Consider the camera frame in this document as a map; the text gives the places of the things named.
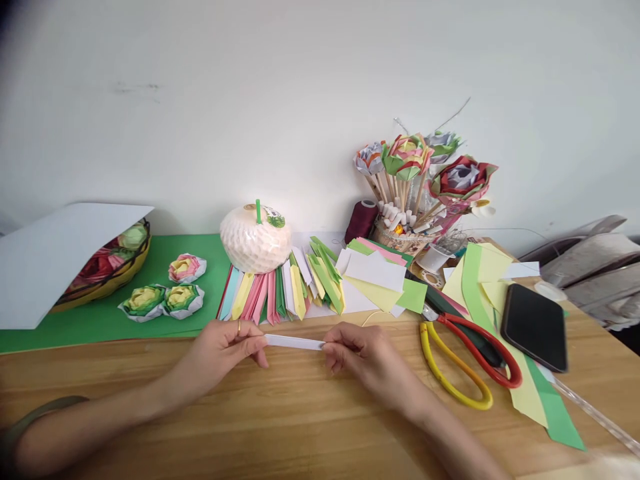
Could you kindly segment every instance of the sleeve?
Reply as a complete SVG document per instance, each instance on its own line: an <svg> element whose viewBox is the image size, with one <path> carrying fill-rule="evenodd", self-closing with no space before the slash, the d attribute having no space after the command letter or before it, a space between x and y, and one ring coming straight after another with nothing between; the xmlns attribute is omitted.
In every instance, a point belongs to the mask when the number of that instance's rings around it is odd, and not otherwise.
<svg viewBox="0 0 640 480"><path fill-rule="evenodd" d="M20 478L13 464L13 452L18 440L20 440L20 437L22 437L24 432L26 432L34 421L38 420L38 418L42 417L46 413L64 409L75 405L76 403L88 400L89 399L86 397L72 396L50 401L28 413L9 430L4 432L2 438L0 438L0 477L7 480L17 480Z"/></svg>

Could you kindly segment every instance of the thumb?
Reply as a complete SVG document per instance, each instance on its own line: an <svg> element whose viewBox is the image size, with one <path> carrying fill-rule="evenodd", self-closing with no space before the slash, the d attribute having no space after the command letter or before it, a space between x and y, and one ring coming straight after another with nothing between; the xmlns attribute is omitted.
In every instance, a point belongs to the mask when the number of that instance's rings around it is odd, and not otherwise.
<svg viewBox="0 0 640 480"><path fill-rule="evenodd" d="M229 356L233 360L233 364L236 365L240 363L242 359L247 358L254 353L262 350L267 346L267 339L260 337L247 337L241 342L236 343L227 348L227 352L229 352Z"/></svg>
<svg viewBox="0 0 640 480"><path fill-rule="evenodd" d="M360 373L361 358L341 343L327 342L322 346L322 351L333 357L337 364L346 367L351 373L355 375Z"/></svg>

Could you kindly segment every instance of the scissors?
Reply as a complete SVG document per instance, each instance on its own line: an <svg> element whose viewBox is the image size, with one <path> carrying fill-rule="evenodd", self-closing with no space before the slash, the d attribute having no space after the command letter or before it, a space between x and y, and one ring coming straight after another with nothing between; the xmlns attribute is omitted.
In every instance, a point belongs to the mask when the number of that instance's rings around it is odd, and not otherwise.
<svg viewBox="0 0 640 480"><path fill-rule="evenodd" d="M438 313L433 308L431 308L428 304L425 303L423 308L422 316L425 319L420 323L420 340L422 343L422 350L425 354L425 358L427 360L427 364L429 368L433 372L434 376L442 384L446 391L448 391L452 396L456 399L460 400L464 405L475 408L478 410L489 410L493 405L493 396L491 394L491 390L489 390L488 386L482 381L482 379L474 372L470 366L464 363L460 358L448 348L444 342L440 339L440 336L435 331L433 326L434 322L440 322L443 325L446 325L449 330L454 332L462 340L465 346L469 349L471 354L478 361L480 366L487 372L487 374L494 379L498 384L502 385L506 388L518 388L522 384L522 372L520 372L520 368L516 363L513 356L507 350L507 348L495 338L488 331L484 330L484 328L476 325L473 322L465 320L464 318L456 317L455 315L451 315L450 313ZM478 348L473 344L473 342L458 328L458 325L462 325L474 332L478 333L484 340L489 342L495 350L504 358L509 372L511 373L511 377L507 378L504 374L499 372L497 369L492 368L490 364L488 364L487 360L482 356ZM440 369L435 364L435 360L433 359L433 354L431 353L431 346L429 344L429 336L431 336L440 347L446 356L448 356L453 362L460 367L462 370L473 382L478 386L480 392L482 392L482 400L474 400L472 398L467 397L462 394L458 389L456 389L449 380L445 378L445 376L440 372Z"/></svg>

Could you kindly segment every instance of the black phone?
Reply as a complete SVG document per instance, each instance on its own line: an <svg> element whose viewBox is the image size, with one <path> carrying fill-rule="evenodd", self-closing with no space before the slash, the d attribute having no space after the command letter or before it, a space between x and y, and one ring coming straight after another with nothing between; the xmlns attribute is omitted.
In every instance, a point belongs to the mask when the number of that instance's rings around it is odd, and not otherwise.
<svg viewBox="0 0 640 480"><path fill-rule="evenodd" d="M517 283L510 285L500 332L546 368L568 370L565 316L556 302Z"/></svg>

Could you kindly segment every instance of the basket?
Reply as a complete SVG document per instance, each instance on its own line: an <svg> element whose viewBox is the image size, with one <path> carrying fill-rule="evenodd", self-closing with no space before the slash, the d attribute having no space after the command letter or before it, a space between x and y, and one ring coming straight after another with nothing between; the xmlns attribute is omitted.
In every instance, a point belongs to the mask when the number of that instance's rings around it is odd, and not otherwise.
<svg viewBox="0 0 640 480"><path fill-rule="evenodd" d="M110 276L104 278L104 280L92 285L84 285L70 292L65 292L49 312L57 313L70 310L90 301L108 297L118 290L118 288L129 283L133 276L140 271L149 253L151 231L147 219L143 219L143 225L147 231L147 237L132 258L120 265Z"/></svg>
<svg viewBox="0 0 640 480"><path fill-rule="evenodd" d="M388 228L386 228L383 219L378 217L378 220L375 221L371 239L415 258L428 243L434 241L439 235L440 233L432 233L431 235L425 235L423 233L410 233L407 235L403 233L402 235L398 235L396 232L390 232Z"/></svg>

